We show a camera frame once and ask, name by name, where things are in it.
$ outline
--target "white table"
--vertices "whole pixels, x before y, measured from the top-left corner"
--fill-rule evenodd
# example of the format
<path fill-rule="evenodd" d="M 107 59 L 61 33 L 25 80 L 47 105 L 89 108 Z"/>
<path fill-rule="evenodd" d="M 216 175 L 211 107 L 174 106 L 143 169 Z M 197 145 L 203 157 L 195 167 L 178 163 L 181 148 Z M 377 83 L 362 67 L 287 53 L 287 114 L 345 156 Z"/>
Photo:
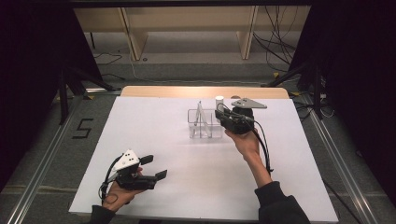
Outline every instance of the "white table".
<path fill-rule="evenodd" d="M 255 99 L 267 109 L 254 109 L 266 135 L 272 178 L 286 195 L 294 195 L 308 218 L 337 222 L 327 191 L 307 143 L 292 100 Z M 167 169 L 154 190 L 136 196 L 119 210 L 128 217 L 254 221 L 259 203 L 255 181 L 232 140 L 191 139 L 188 109 L 202 101 L 214 108 L 214 99 L 118 97 L 110 112 L 92 160 L 78 188 L 70 212 L 89 214 L 99 204 L 98 188 L 111 162 L 128 148 L 138 157 L 154 155 L 144 175 Z M 225 99 L 231 107 L 234 100 Z"/>

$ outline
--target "floor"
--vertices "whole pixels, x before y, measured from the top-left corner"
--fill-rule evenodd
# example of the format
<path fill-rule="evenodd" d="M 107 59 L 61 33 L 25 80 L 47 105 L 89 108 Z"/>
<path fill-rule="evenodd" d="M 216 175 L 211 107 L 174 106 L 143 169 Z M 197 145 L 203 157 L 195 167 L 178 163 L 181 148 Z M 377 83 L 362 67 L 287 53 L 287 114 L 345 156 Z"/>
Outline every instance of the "floor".
<path fill-rule="evenodd" d="M 269 33 L 258 33 L 268 38 Z M 86 34 L 90 46 L 92 42 Z M 104 81 L 117 87 L 127 85 L 187 85 L 187 86 L 252 86 L 274 80 L 274 69 L 287 70 L 288 65 L 278 58 L 270 56 L 253 40 L 249 59 L 242 60 L 235 33 L 152 33 L 149 34 L 142 59 L 131 62 L 128 46 L 123 34 L 93 34 L 95 49 L 92 49 L 98 66 L 104 75 Z M 285 41 L 295 46 L 299 33 L 290 32 Z M 295 88 L 298 76 L 283 83 L 281 87 L 288 91 Z M 96 88 L 85 83 L 87 88 Z M 42 172 L 36 194 L 29 203 L 23 204 L 26 213 L 21 223 L 81 223 L 87 217 L 68 213 L 68 207 L 85 169 L 90 162 L 95 145 L 106 124 L 106 118 L 117 94 L 97 93 L 91 97 L 78 99 L 70 94 L 73 116 L 66 126 L 59 125 L 60 104 L 55 98 L 48 113 L 47 122 L 41 127 L 39 136 L 32 148 L 26 152 L 20 166 L 8 181 L 0 194 L 0 224 L 7 223 L 20 198 Z M 304 131 L 312 148 L 322 178 L 329 184 L 328 192 L 340 223 L 396 223 L 396 209 L 375 180 L 364 160 L 351 142 L 343 121 L 336 111 L 323 107 L 324 119 L 316 120 L 316 115 L 306 108 L 310 104 L 310 94 L 293 97 L 299 112 Z M 82 119 L 89 122 L 92 131 L 88 138 L 80 136 L 77 130 Z M 54 142 L 53 138 L 63 132 L 62 138 Z M 324 139 L 332 139 L 326 144 Z M 56 150 L 48 164 L 42 160 L 48 157 L 51 146 Z M 332 156 L 332 151 L 339 153 Z M 344 166 L 352 183 L 345 180 L 341 167 Z M 357 199 L 364 199 L 366 208 L 359 207 Z M 136 219 L 116 217 L 112 223 L 138 223 Z M 163 223 L 209 223 L 201 221 L 171 221 Z"/>

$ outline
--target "gray carpet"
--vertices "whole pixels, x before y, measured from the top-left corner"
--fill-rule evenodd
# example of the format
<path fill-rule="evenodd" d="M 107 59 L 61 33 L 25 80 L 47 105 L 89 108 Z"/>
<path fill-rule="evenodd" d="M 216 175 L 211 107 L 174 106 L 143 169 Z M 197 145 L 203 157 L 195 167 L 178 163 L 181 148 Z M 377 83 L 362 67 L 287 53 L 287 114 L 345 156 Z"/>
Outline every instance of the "gray carpet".
<path fill-rule="evenodd" d="M 113 74 L 124 77 L 104 76 L 105 82 L 116 87 L 128 85 L 183 85 L 183 86 L 260 86 L 273 80 L 273 70 L 265 64 L 110 64 L 101 65 L 102 74 Z M 164 82 L 166 80 L 183 80 Z M 85 83 L 86 87 L 96 87 L 91 83 Z M 295 91 L 295 81 L 283 85 L 284 88 Z M 90 162 L 96 143 L 105 126 L 106 119 L 114 103 L 115 95 L 95 95 L 91 100 L 84 100 L 78 107 L 72 123 L 70 124 L 61 147 L 54 158 L 42 186 L 35 196 L 23 223 L 46 224 L 46 223 L 79 223 L 86 220 L 84 217 L 69 214 L 68 207 L 73 201 L 79 182 Z M 306 110 L 300 111 L 304 116 Z M 86 127 L 92 128 L 89 136 L 84 139 L 74 139 L 73 136 L 84 135 L 85 132 L 77 131 L 82 119 Z M 37 136 L 32 149 L 22 159 L 20 166 L 9 180 L 7 187 L 0 194 L 0 223 L 7 220 L 12 207 L 15 205 L 23 187 L 30 181 L 35 169 L 41 161 L 52 137 L 54 136 L 60 120 L 60 105 L 54 100 L 47 122 Z M 356 155 L 353 143 L 350 141 L 343 122 L 335 116 L 324 120 L 343 158 L 356 177 L 364 195 L 367 197 L 373 211 L 380 223 L 396 223 L 396 210 L 386 197 L 375 178 L 371 174 L 364 160 Z M 339 174 L 329 157 L 329 154 L 320 139 L 311 118 L 302 121 L 305 134 L 311 146 L 319 171 L 323 177 L 346 201 L 352 211 L 358 215 L 353 202 L 348 196 Z M 356 223 L 340 201 L 329 192 L 334 209 L 339 216 L 340 223 Z M 137 220 L 128 217 L 116 217 L 112 223 L 137 223 Z M 165 221 L 164 223 L 201 223 Z"/>

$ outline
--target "transparent box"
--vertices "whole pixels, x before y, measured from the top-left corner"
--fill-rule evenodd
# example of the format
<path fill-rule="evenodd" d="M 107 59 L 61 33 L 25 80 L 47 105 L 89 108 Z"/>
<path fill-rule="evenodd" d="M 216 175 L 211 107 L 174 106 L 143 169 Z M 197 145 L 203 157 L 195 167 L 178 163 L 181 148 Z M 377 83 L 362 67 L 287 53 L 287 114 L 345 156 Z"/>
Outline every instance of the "transparent box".
<path fill-rule="evenodd" d="M 203 112 L 204 118 L 197 109 L 189 109 L 190 138 L 221 138 L 223 129 L 216 119 L 215 109 L 203 109 Z"/>

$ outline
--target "person's right hand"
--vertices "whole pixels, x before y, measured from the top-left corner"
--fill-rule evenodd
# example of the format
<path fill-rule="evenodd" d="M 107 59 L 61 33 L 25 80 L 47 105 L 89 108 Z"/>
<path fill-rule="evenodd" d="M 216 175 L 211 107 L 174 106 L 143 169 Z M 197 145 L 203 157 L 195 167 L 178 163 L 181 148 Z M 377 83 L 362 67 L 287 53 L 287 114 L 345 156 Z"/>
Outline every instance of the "person's right hand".
<path fill-rule="evenodd" d="M 225 130 L 225 133 L 233 139 L 236 148 L 242 154 L 245 161 L 251 157 L 260 157 L 259 140 L 252 131 L 244 134 L 235 134 L 229 130 Z"/>

